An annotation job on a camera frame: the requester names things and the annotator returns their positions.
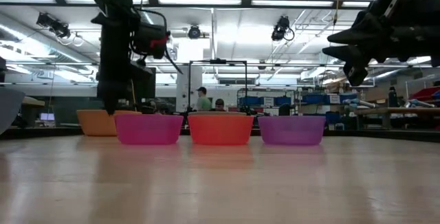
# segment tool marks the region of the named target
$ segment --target robotic hand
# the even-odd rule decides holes
[[[440,65],[440,0],[377,0],[357,14],[348,30],[328,37],[332,43],[322,52],[345,63],[344,73],[352,86],[359,86],[374,58],[406,62],[412,56],[430,56],[431,65]]]
[[[167,31],[165,17],[150,10],[137,10],[133,0],[95,0],[101,13],[92,23],[102,26],[100,68],[98,75],[98,97],[104,102],[108,114],[113,114],[118,99],[124,98],[132,78],[131,53],[153,56],[156,59],[167,57],[182,74],[179,67],[170,59],[166,42],[171,35]],[[160,15],[164,25],[151,25],[141,20],[140,12]]]

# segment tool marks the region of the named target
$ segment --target ceiling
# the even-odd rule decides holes
[[[94,6],[55,6],[55,5],[16,5],[12,3],[0,4],[0,15],[17,21],[18,25],[8,25],[11,30],[25,30],[24,35],[34,38],[35,31],[38,35],[46,36],[50,39],[51,45],[56,43],[55,36],[42,30],[36,24],[36,19],[40,12],[46,12],[56,17],[63,23],[68,23],[73,32],[77,32],[84,40],[81,46],[75,46],[73,43],[66,45],[66,48],[58,48],[58,52],[81,55],[77,57],[76,62],[99,62],[100,51],[100,26],[90,23],[99,9]],[[358,10],[339,10],[338,22],[335,26],[327,25],[335,14],[335,10],[314,10],[298,8],[216,8],[214,14],[210,8],[152,8],[154,11],[161,12],[167,19],[168,28],[174,36],[175,46],[185,40],[186,29],[191,25],[199,25],[202,32],[212,37],[212,20],[214,15],[214,41],[216,43],[216,57],[228,60],[247,60],[249,63],[258,63],[264,60],[268,63],[324,63],[320,51],[323,47],[329,46],[327,36],[345,30],[353,23]],[[273,43],[270,36],[274,24],[281,15],[287,15],[291,25],[296,31],[296,37],[292,43]],[[211,59],[212,51],[210,48],[210,39],[201,40],[200,46],[203,47],[203,58]],[[305,70],[311,70],[311,67],[288,67],[278,74],[292,74],[298,76]],[[218,67],[219,74],[226,74],[233,71],[244,69],[231,69],[228,67]],[[172,67],[160,67],[163,73],[175,73]],[[262,73],[257,67],[251,67],[250,73]]]

